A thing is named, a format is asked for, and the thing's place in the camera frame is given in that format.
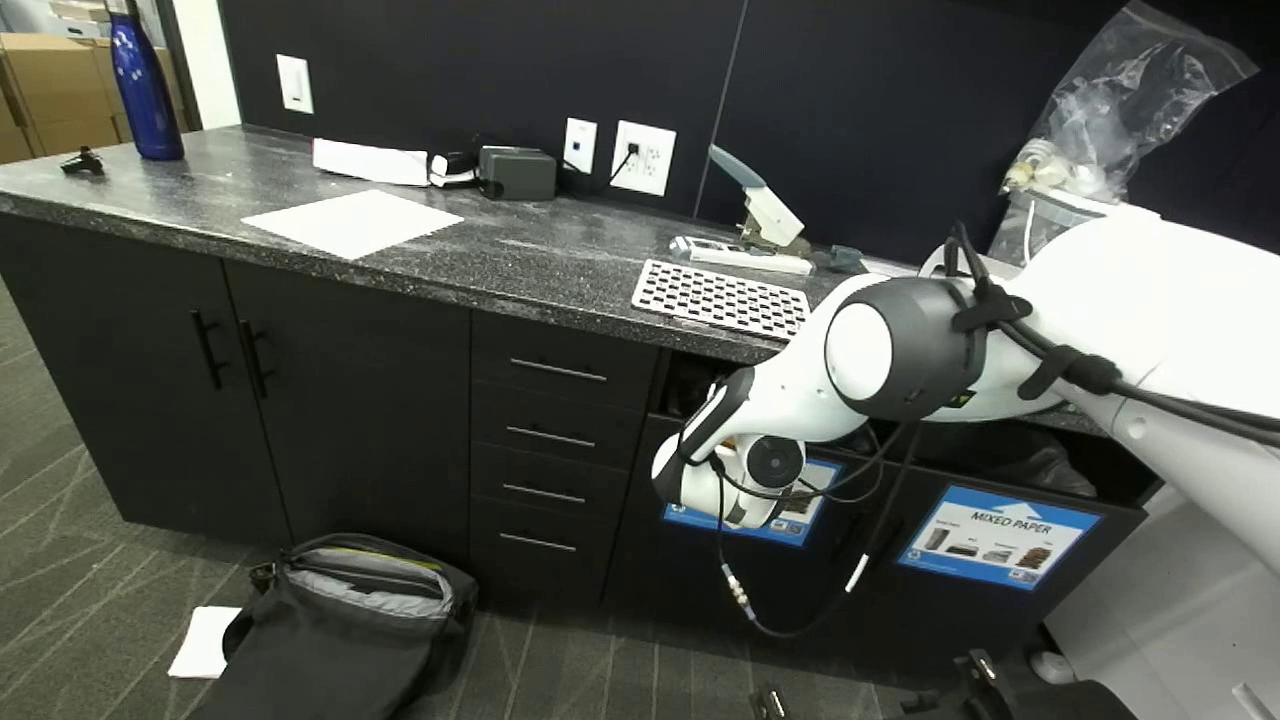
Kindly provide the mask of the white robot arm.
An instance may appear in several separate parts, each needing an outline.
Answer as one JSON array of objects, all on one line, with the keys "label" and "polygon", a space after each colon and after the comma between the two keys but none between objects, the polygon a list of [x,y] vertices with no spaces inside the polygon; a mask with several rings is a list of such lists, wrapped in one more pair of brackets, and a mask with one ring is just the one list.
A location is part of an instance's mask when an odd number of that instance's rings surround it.
[{"label": "white robot arm", "polygon": [[1280,567],[1280,256],[1153,213],[1084,219],[1010,276],[950,238],[933,271],[842,280],[661,438],[652,486],[743,522],[873,420],[1055,405]]}]

